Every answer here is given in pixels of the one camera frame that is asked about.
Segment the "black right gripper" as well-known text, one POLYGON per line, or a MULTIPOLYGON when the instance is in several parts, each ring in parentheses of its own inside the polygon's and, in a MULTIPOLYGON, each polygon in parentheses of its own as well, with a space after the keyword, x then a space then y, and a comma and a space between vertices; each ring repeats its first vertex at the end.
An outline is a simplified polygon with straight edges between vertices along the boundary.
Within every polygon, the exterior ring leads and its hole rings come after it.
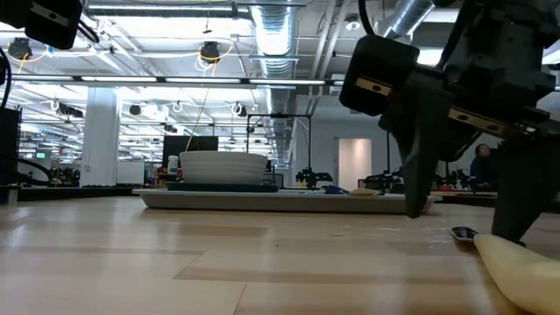
MULTIPOLYGON (((559 123, 537 103, 555 78, 542 70, 544 49, 559 38, 543 1, 465 1, 435 66, 419 48, 364 24, 339 100, 379 116, 397 143, 406 214, 421 215, 449 121, 496 136, 556 136, 559 123)), ((505 142, 492 234, 519 243, 559 193, 559 141, 505 142)))

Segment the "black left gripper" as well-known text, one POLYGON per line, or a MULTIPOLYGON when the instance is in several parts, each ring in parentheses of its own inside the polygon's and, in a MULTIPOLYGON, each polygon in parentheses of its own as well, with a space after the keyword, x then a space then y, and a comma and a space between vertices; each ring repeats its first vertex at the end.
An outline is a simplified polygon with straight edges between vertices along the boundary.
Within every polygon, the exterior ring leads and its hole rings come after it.
POLYGON ((80 0, 1 0, 1 22, 57 49, 71 49, 81 20, 80 0))

